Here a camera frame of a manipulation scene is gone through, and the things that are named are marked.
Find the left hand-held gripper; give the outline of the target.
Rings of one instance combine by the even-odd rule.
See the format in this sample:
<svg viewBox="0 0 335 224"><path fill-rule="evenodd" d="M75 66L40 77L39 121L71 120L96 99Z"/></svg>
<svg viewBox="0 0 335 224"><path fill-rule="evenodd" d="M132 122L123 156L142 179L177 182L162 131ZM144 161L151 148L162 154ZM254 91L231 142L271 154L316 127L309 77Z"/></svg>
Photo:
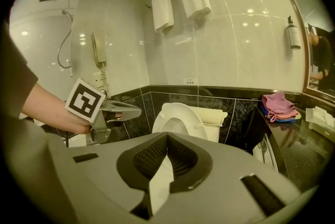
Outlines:
<svg viewBox="0 0 335 224"><path fill-rule="evenodd" d="M102 90L81 78L74 84L65 108L90 123L90 138L94 144L101 144L108 140L111 134L108 124L131 120L142 113L137 106L108 99ZM120 121L106 122L104 114L107 111L122 113Z"/></svg>

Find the person's left hand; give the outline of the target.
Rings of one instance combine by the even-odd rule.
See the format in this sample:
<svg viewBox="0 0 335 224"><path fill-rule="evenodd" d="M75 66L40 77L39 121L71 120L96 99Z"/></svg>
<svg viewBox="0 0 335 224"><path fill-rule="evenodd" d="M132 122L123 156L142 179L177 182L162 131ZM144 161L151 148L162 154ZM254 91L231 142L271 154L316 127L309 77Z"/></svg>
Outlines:
<svg viewBox="0 0 335 224"><path fill-rule="evenodd" d="M115 113L115 112L105 112L104 119L106 122L112 122L112 121L120 121L122 117L122 113Z"/></svg>

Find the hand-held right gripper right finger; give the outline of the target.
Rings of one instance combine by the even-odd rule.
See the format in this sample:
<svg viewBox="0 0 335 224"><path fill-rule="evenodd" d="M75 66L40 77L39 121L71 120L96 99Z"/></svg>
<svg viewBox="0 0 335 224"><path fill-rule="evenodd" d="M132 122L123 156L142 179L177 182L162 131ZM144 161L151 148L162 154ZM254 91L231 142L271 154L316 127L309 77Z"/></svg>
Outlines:
<svg viewBox="0 0 335 224"><path fill-rule="evenodd" d="M206 150L174 133L167 134L167 157L172 164L174 177L170 183L170 193L195 189L213 168L213 159Z"/></svg>

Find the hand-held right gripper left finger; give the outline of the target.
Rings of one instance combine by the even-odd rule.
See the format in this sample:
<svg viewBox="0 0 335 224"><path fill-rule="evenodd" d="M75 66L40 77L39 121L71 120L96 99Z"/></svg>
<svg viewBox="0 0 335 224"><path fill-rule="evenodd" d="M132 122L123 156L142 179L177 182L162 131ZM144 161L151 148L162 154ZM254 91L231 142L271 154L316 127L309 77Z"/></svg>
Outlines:
<svg viewBox="0 0 335 224"><path fill-rule="evenodd" d="M129 187L142 191L149 189L149 182L167 155L167 142L167 133L158 133L119 156L117 171Z"/></svg>

